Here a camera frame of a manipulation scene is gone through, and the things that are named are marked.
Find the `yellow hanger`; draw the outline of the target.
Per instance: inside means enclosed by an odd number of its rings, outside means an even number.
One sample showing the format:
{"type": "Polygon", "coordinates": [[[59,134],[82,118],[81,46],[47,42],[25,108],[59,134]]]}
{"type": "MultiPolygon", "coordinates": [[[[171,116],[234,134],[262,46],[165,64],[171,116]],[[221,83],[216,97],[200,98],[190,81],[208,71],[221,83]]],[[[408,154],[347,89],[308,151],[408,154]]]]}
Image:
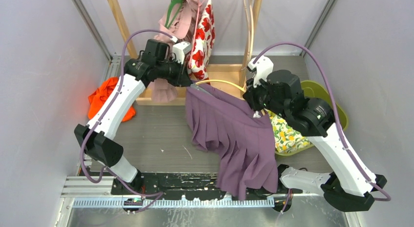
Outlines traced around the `yellow hanger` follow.
{"type": "Polygon", "coordinates": [[[239,96],[245,93],[246,91],[245,87],[239,86],[230,81],[219,80],[219,79],[208,79],[208,80],[196,81],[193,84],[196,86],[200,86],[203,84],[211,85],[212,87],[218,90],[221,90],[223,92],[226,92],[234,96],[239,96]]]}

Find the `green plastic basket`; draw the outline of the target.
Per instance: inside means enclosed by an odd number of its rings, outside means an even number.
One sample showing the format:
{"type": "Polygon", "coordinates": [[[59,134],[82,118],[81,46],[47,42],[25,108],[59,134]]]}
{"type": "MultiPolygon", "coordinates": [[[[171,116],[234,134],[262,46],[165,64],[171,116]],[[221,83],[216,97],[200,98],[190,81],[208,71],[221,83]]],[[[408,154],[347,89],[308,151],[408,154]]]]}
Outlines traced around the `green plastic basket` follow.
{"type": "Polygon", "coordinates": [[[301,82],[301,87],[306,97],[321,98],[331,104],[330,95],[321,84],[306,80],[301,82]]]}

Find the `purple skirt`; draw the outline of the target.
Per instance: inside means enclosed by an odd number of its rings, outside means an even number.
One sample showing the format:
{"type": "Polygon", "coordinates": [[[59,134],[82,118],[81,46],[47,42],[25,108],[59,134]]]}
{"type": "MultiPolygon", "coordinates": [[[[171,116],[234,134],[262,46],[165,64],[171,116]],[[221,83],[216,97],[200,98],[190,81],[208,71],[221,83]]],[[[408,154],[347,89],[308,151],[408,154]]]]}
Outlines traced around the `purple skirt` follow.
{"type": "Polygon", "coordinates": [[[219,156],[216,187],[245,200],[247,188],[278,189],[275,139],[268,115],[208,84],[186,89],[186,121],[198,150],[219,156]]]}

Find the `red floral garment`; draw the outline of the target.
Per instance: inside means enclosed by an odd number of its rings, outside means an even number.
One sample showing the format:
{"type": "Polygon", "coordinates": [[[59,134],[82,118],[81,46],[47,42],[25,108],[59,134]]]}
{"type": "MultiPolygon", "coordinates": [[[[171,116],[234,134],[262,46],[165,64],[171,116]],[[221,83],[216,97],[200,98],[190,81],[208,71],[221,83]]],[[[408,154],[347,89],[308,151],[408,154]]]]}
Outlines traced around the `red floral garment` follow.
{"type": "Polygon", "coordinates": [[[208,79],[207,65],[215,42],[214,13],[212,0],[206,0],[200,9],[195,36],[195,47],[188,58],[188,72],[196,80],[208,79]]]}

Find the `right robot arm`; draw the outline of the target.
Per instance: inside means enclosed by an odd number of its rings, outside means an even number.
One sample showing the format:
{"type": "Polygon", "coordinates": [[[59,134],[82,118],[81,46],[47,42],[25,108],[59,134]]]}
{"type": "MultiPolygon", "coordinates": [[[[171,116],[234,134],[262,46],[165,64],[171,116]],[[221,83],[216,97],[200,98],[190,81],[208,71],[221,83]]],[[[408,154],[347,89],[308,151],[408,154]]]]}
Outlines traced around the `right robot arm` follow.
{"type": "Polygon", "coordinates": [[[315,193],[342,212],[372,207],[376,201],[372,192],[382,191],[387,179],[372,173],[357,159],[327,101],[306,96],[300,79],[288,70],[273,71],[264,78],[252,77],[246,87],[243,98],[253,110],[269,110],[284,119],[320,151],[332,168],[330,173],[315,173],[280,165],[279,175],[271,180],[275,192],[298,189],[315,193]]]}

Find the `pink hanger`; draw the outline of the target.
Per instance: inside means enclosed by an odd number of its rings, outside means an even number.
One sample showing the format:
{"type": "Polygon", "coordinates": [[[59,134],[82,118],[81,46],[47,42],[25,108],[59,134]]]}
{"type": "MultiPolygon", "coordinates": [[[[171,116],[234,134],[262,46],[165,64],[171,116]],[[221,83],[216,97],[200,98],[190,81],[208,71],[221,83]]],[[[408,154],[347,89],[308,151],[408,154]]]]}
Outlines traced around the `pink hanger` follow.
{"type": "Polygon", "coordinates": [[[195,20],[194,34],[193,34],[192,43],[191,43],[192,48],[195,47],[195,36],[196,36],[197,26],[198,26],[198,22],[199,22],[200,9],[203,6],[205,1],[206,0],[202,0],[202,1],[197,0],[197,14],[196,14],[196,20],[195,20]]]}

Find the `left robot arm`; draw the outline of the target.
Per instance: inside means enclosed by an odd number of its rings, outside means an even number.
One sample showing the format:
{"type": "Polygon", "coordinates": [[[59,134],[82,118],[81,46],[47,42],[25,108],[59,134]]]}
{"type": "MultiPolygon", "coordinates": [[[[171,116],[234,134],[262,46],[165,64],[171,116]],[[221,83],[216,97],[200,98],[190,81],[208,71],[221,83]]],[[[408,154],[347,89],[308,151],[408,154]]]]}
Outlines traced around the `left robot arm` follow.
{"type": "Polygon", "coordinates": [[[140,192],[143,182],[138,169],[125,158],[124,148],[113,139],[129,108],[151,82],[164,79],[177,87],[192,84],[186,69],[186,57],[191,50],[187,41],[170,46],[149,39],[140,58],[125,63],[124,74],[99,112],[87,125],[79,124],[75,128],[84,153],[121,178],[124,189],[130,194],[140,192]]]}

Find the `lemon print skirt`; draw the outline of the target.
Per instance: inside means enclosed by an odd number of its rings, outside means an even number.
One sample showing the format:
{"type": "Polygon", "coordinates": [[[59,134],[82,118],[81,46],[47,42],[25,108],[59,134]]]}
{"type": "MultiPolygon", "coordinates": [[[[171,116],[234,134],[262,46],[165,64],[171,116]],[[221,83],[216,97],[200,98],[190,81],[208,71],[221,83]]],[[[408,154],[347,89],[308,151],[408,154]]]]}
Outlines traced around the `lemon print skirt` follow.
{"type": "Polygon", "coordinates": [[[300,132],[288,126],[287,122],[279,115],[267,111],[271,121],[274,140],[275,154],[280,156],[291,156],[313,147],[313,144],[301,135],[300,132]]]}

